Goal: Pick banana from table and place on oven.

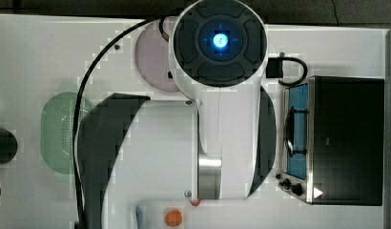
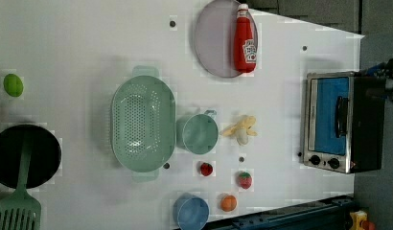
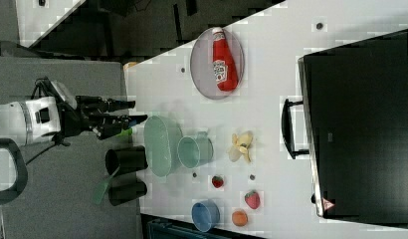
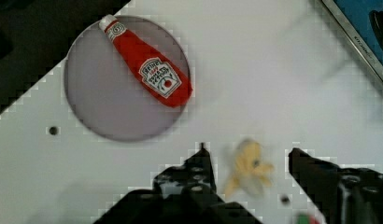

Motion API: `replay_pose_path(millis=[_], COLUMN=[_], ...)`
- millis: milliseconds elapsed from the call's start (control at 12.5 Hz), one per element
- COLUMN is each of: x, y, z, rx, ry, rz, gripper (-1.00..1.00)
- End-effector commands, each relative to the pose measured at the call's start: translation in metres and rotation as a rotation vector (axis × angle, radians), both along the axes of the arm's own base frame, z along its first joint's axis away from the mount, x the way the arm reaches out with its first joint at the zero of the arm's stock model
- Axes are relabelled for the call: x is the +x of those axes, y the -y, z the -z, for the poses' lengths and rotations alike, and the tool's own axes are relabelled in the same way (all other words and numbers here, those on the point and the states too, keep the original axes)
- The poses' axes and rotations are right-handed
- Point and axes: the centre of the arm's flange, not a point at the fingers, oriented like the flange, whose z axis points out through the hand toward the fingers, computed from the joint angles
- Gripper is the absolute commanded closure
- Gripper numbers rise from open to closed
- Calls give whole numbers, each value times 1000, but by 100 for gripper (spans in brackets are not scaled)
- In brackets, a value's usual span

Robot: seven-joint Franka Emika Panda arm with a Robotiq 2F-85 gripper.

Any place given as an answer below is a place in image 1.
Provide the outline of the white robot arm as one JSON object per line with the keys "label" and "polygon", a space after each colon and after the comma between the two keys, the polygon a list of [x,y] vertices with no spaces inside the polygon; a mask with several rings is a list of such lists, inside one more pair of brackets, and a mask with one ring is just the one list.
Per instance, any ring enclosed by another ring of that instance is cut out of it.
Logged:
{"label": "white robot arm", "polygon": [[170,33],[179,100],[112,94],[82,120],[80,229],[157,229],[174,202],[243,200],[268,176],[276,116],[266,28],[239,0],[197,0]]}

